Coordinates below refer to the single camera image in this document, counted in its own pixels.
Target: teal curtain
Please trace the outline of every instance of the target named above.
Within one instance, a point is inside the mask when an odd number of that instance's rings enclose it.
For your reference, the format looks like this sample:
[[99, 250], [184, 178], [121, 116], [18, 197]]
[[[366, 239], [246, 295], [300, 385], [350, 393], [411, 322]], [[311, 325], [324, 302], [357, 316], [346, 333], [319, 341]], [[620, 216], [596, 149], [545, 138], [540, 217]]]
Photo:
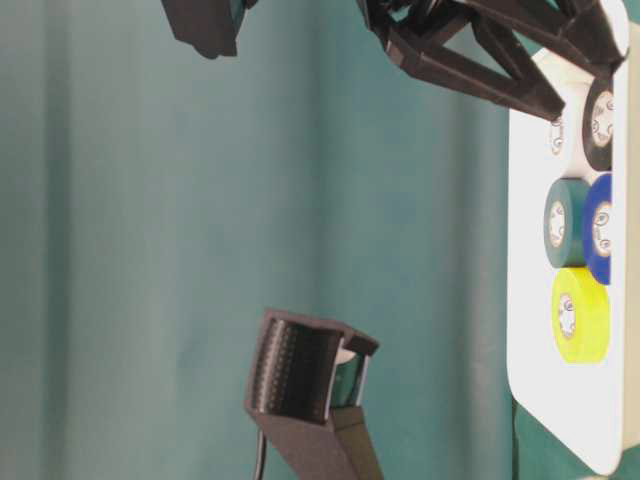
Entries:
[[0, 5], [0, 478], [249, 478], [266, 306], [381, 340], [387, 478], [524, 472], [553, 439], [513, 455], [506, 112], [395, 69], [353, 1], [264, 0], [239, 50], [159, 1]]

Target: dark green tape roll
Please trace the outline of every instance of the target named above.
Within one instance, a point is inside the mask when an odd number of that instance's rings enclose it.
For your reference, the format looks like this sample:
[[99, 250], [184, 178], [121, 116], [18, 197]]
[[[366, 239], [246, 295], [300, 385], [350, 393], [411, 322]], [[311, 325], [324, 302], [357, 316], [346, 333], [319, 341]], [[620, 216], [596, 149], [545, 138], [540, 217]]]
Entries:
[[549, 190], [544, 207], [544, 246], [555, 268], [582, 267], [582, 210], [589, 184], [561, 178]]

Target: black cable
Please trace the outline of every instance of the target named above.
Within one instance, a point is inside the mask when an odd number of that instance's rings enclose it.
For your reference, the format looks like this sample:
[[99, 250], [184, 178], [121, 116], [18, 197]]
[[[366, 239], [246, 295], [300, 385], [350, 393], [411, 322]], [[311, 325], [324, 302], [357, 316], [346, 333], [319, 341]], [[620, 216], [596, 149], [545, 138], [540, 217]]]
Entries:
[[267, 460], [267, 437], [262, 430], [258, 430], [258, 448], [256, 451], [256, 470], [253, 480], [262, 480], [264, 475], [264, 464]]

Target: black 3d-printed part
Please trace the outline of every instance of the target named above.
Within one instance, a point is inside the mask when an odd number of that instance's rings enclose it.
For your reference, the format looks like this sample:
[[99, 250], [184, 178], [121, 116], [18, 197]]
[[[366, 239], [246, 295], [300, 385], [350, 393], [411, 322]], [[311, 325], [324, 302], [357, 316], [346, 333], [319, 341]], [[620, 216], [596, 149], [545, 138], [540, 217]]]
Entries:
[[[564, 102], [514, 31], [596, 76], [612, 75], [624, 59], [599, 0], [557, 0], [557, 8], [546, 0], [356, 1], [391, 61], [411, 77], [547, 120], [560, 116]], [[468, 24], [507, 75], [444, 46]]]
[[236, 37], [245, 9], [257, 0], [162, 0], [176, 39], [202, 56], [237, 55]]
[[256, 360], [252, 407], [260, 413], [326, 422], [340, 333], [272, 319]]
[[245, 409], [300, 479], [382, 480], [362, 408], [325, 416], [339, 345], [363, 358], [378, 348], [334, 320], [265, 312]]

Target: blue tape roll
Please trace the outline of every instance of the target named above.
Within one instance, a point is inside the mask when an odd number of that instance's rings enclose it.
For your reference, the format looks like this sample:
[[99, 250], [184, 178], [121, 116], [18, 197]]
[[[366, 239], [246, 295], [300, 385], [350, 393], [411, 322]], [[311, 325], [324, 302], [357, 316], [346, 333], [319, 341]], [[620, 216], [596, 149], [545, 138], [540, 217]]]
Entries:
[[582, 249], [593, 277], [603, 285], [611, 282], [611, 174], [591, 186], [582, 216]]

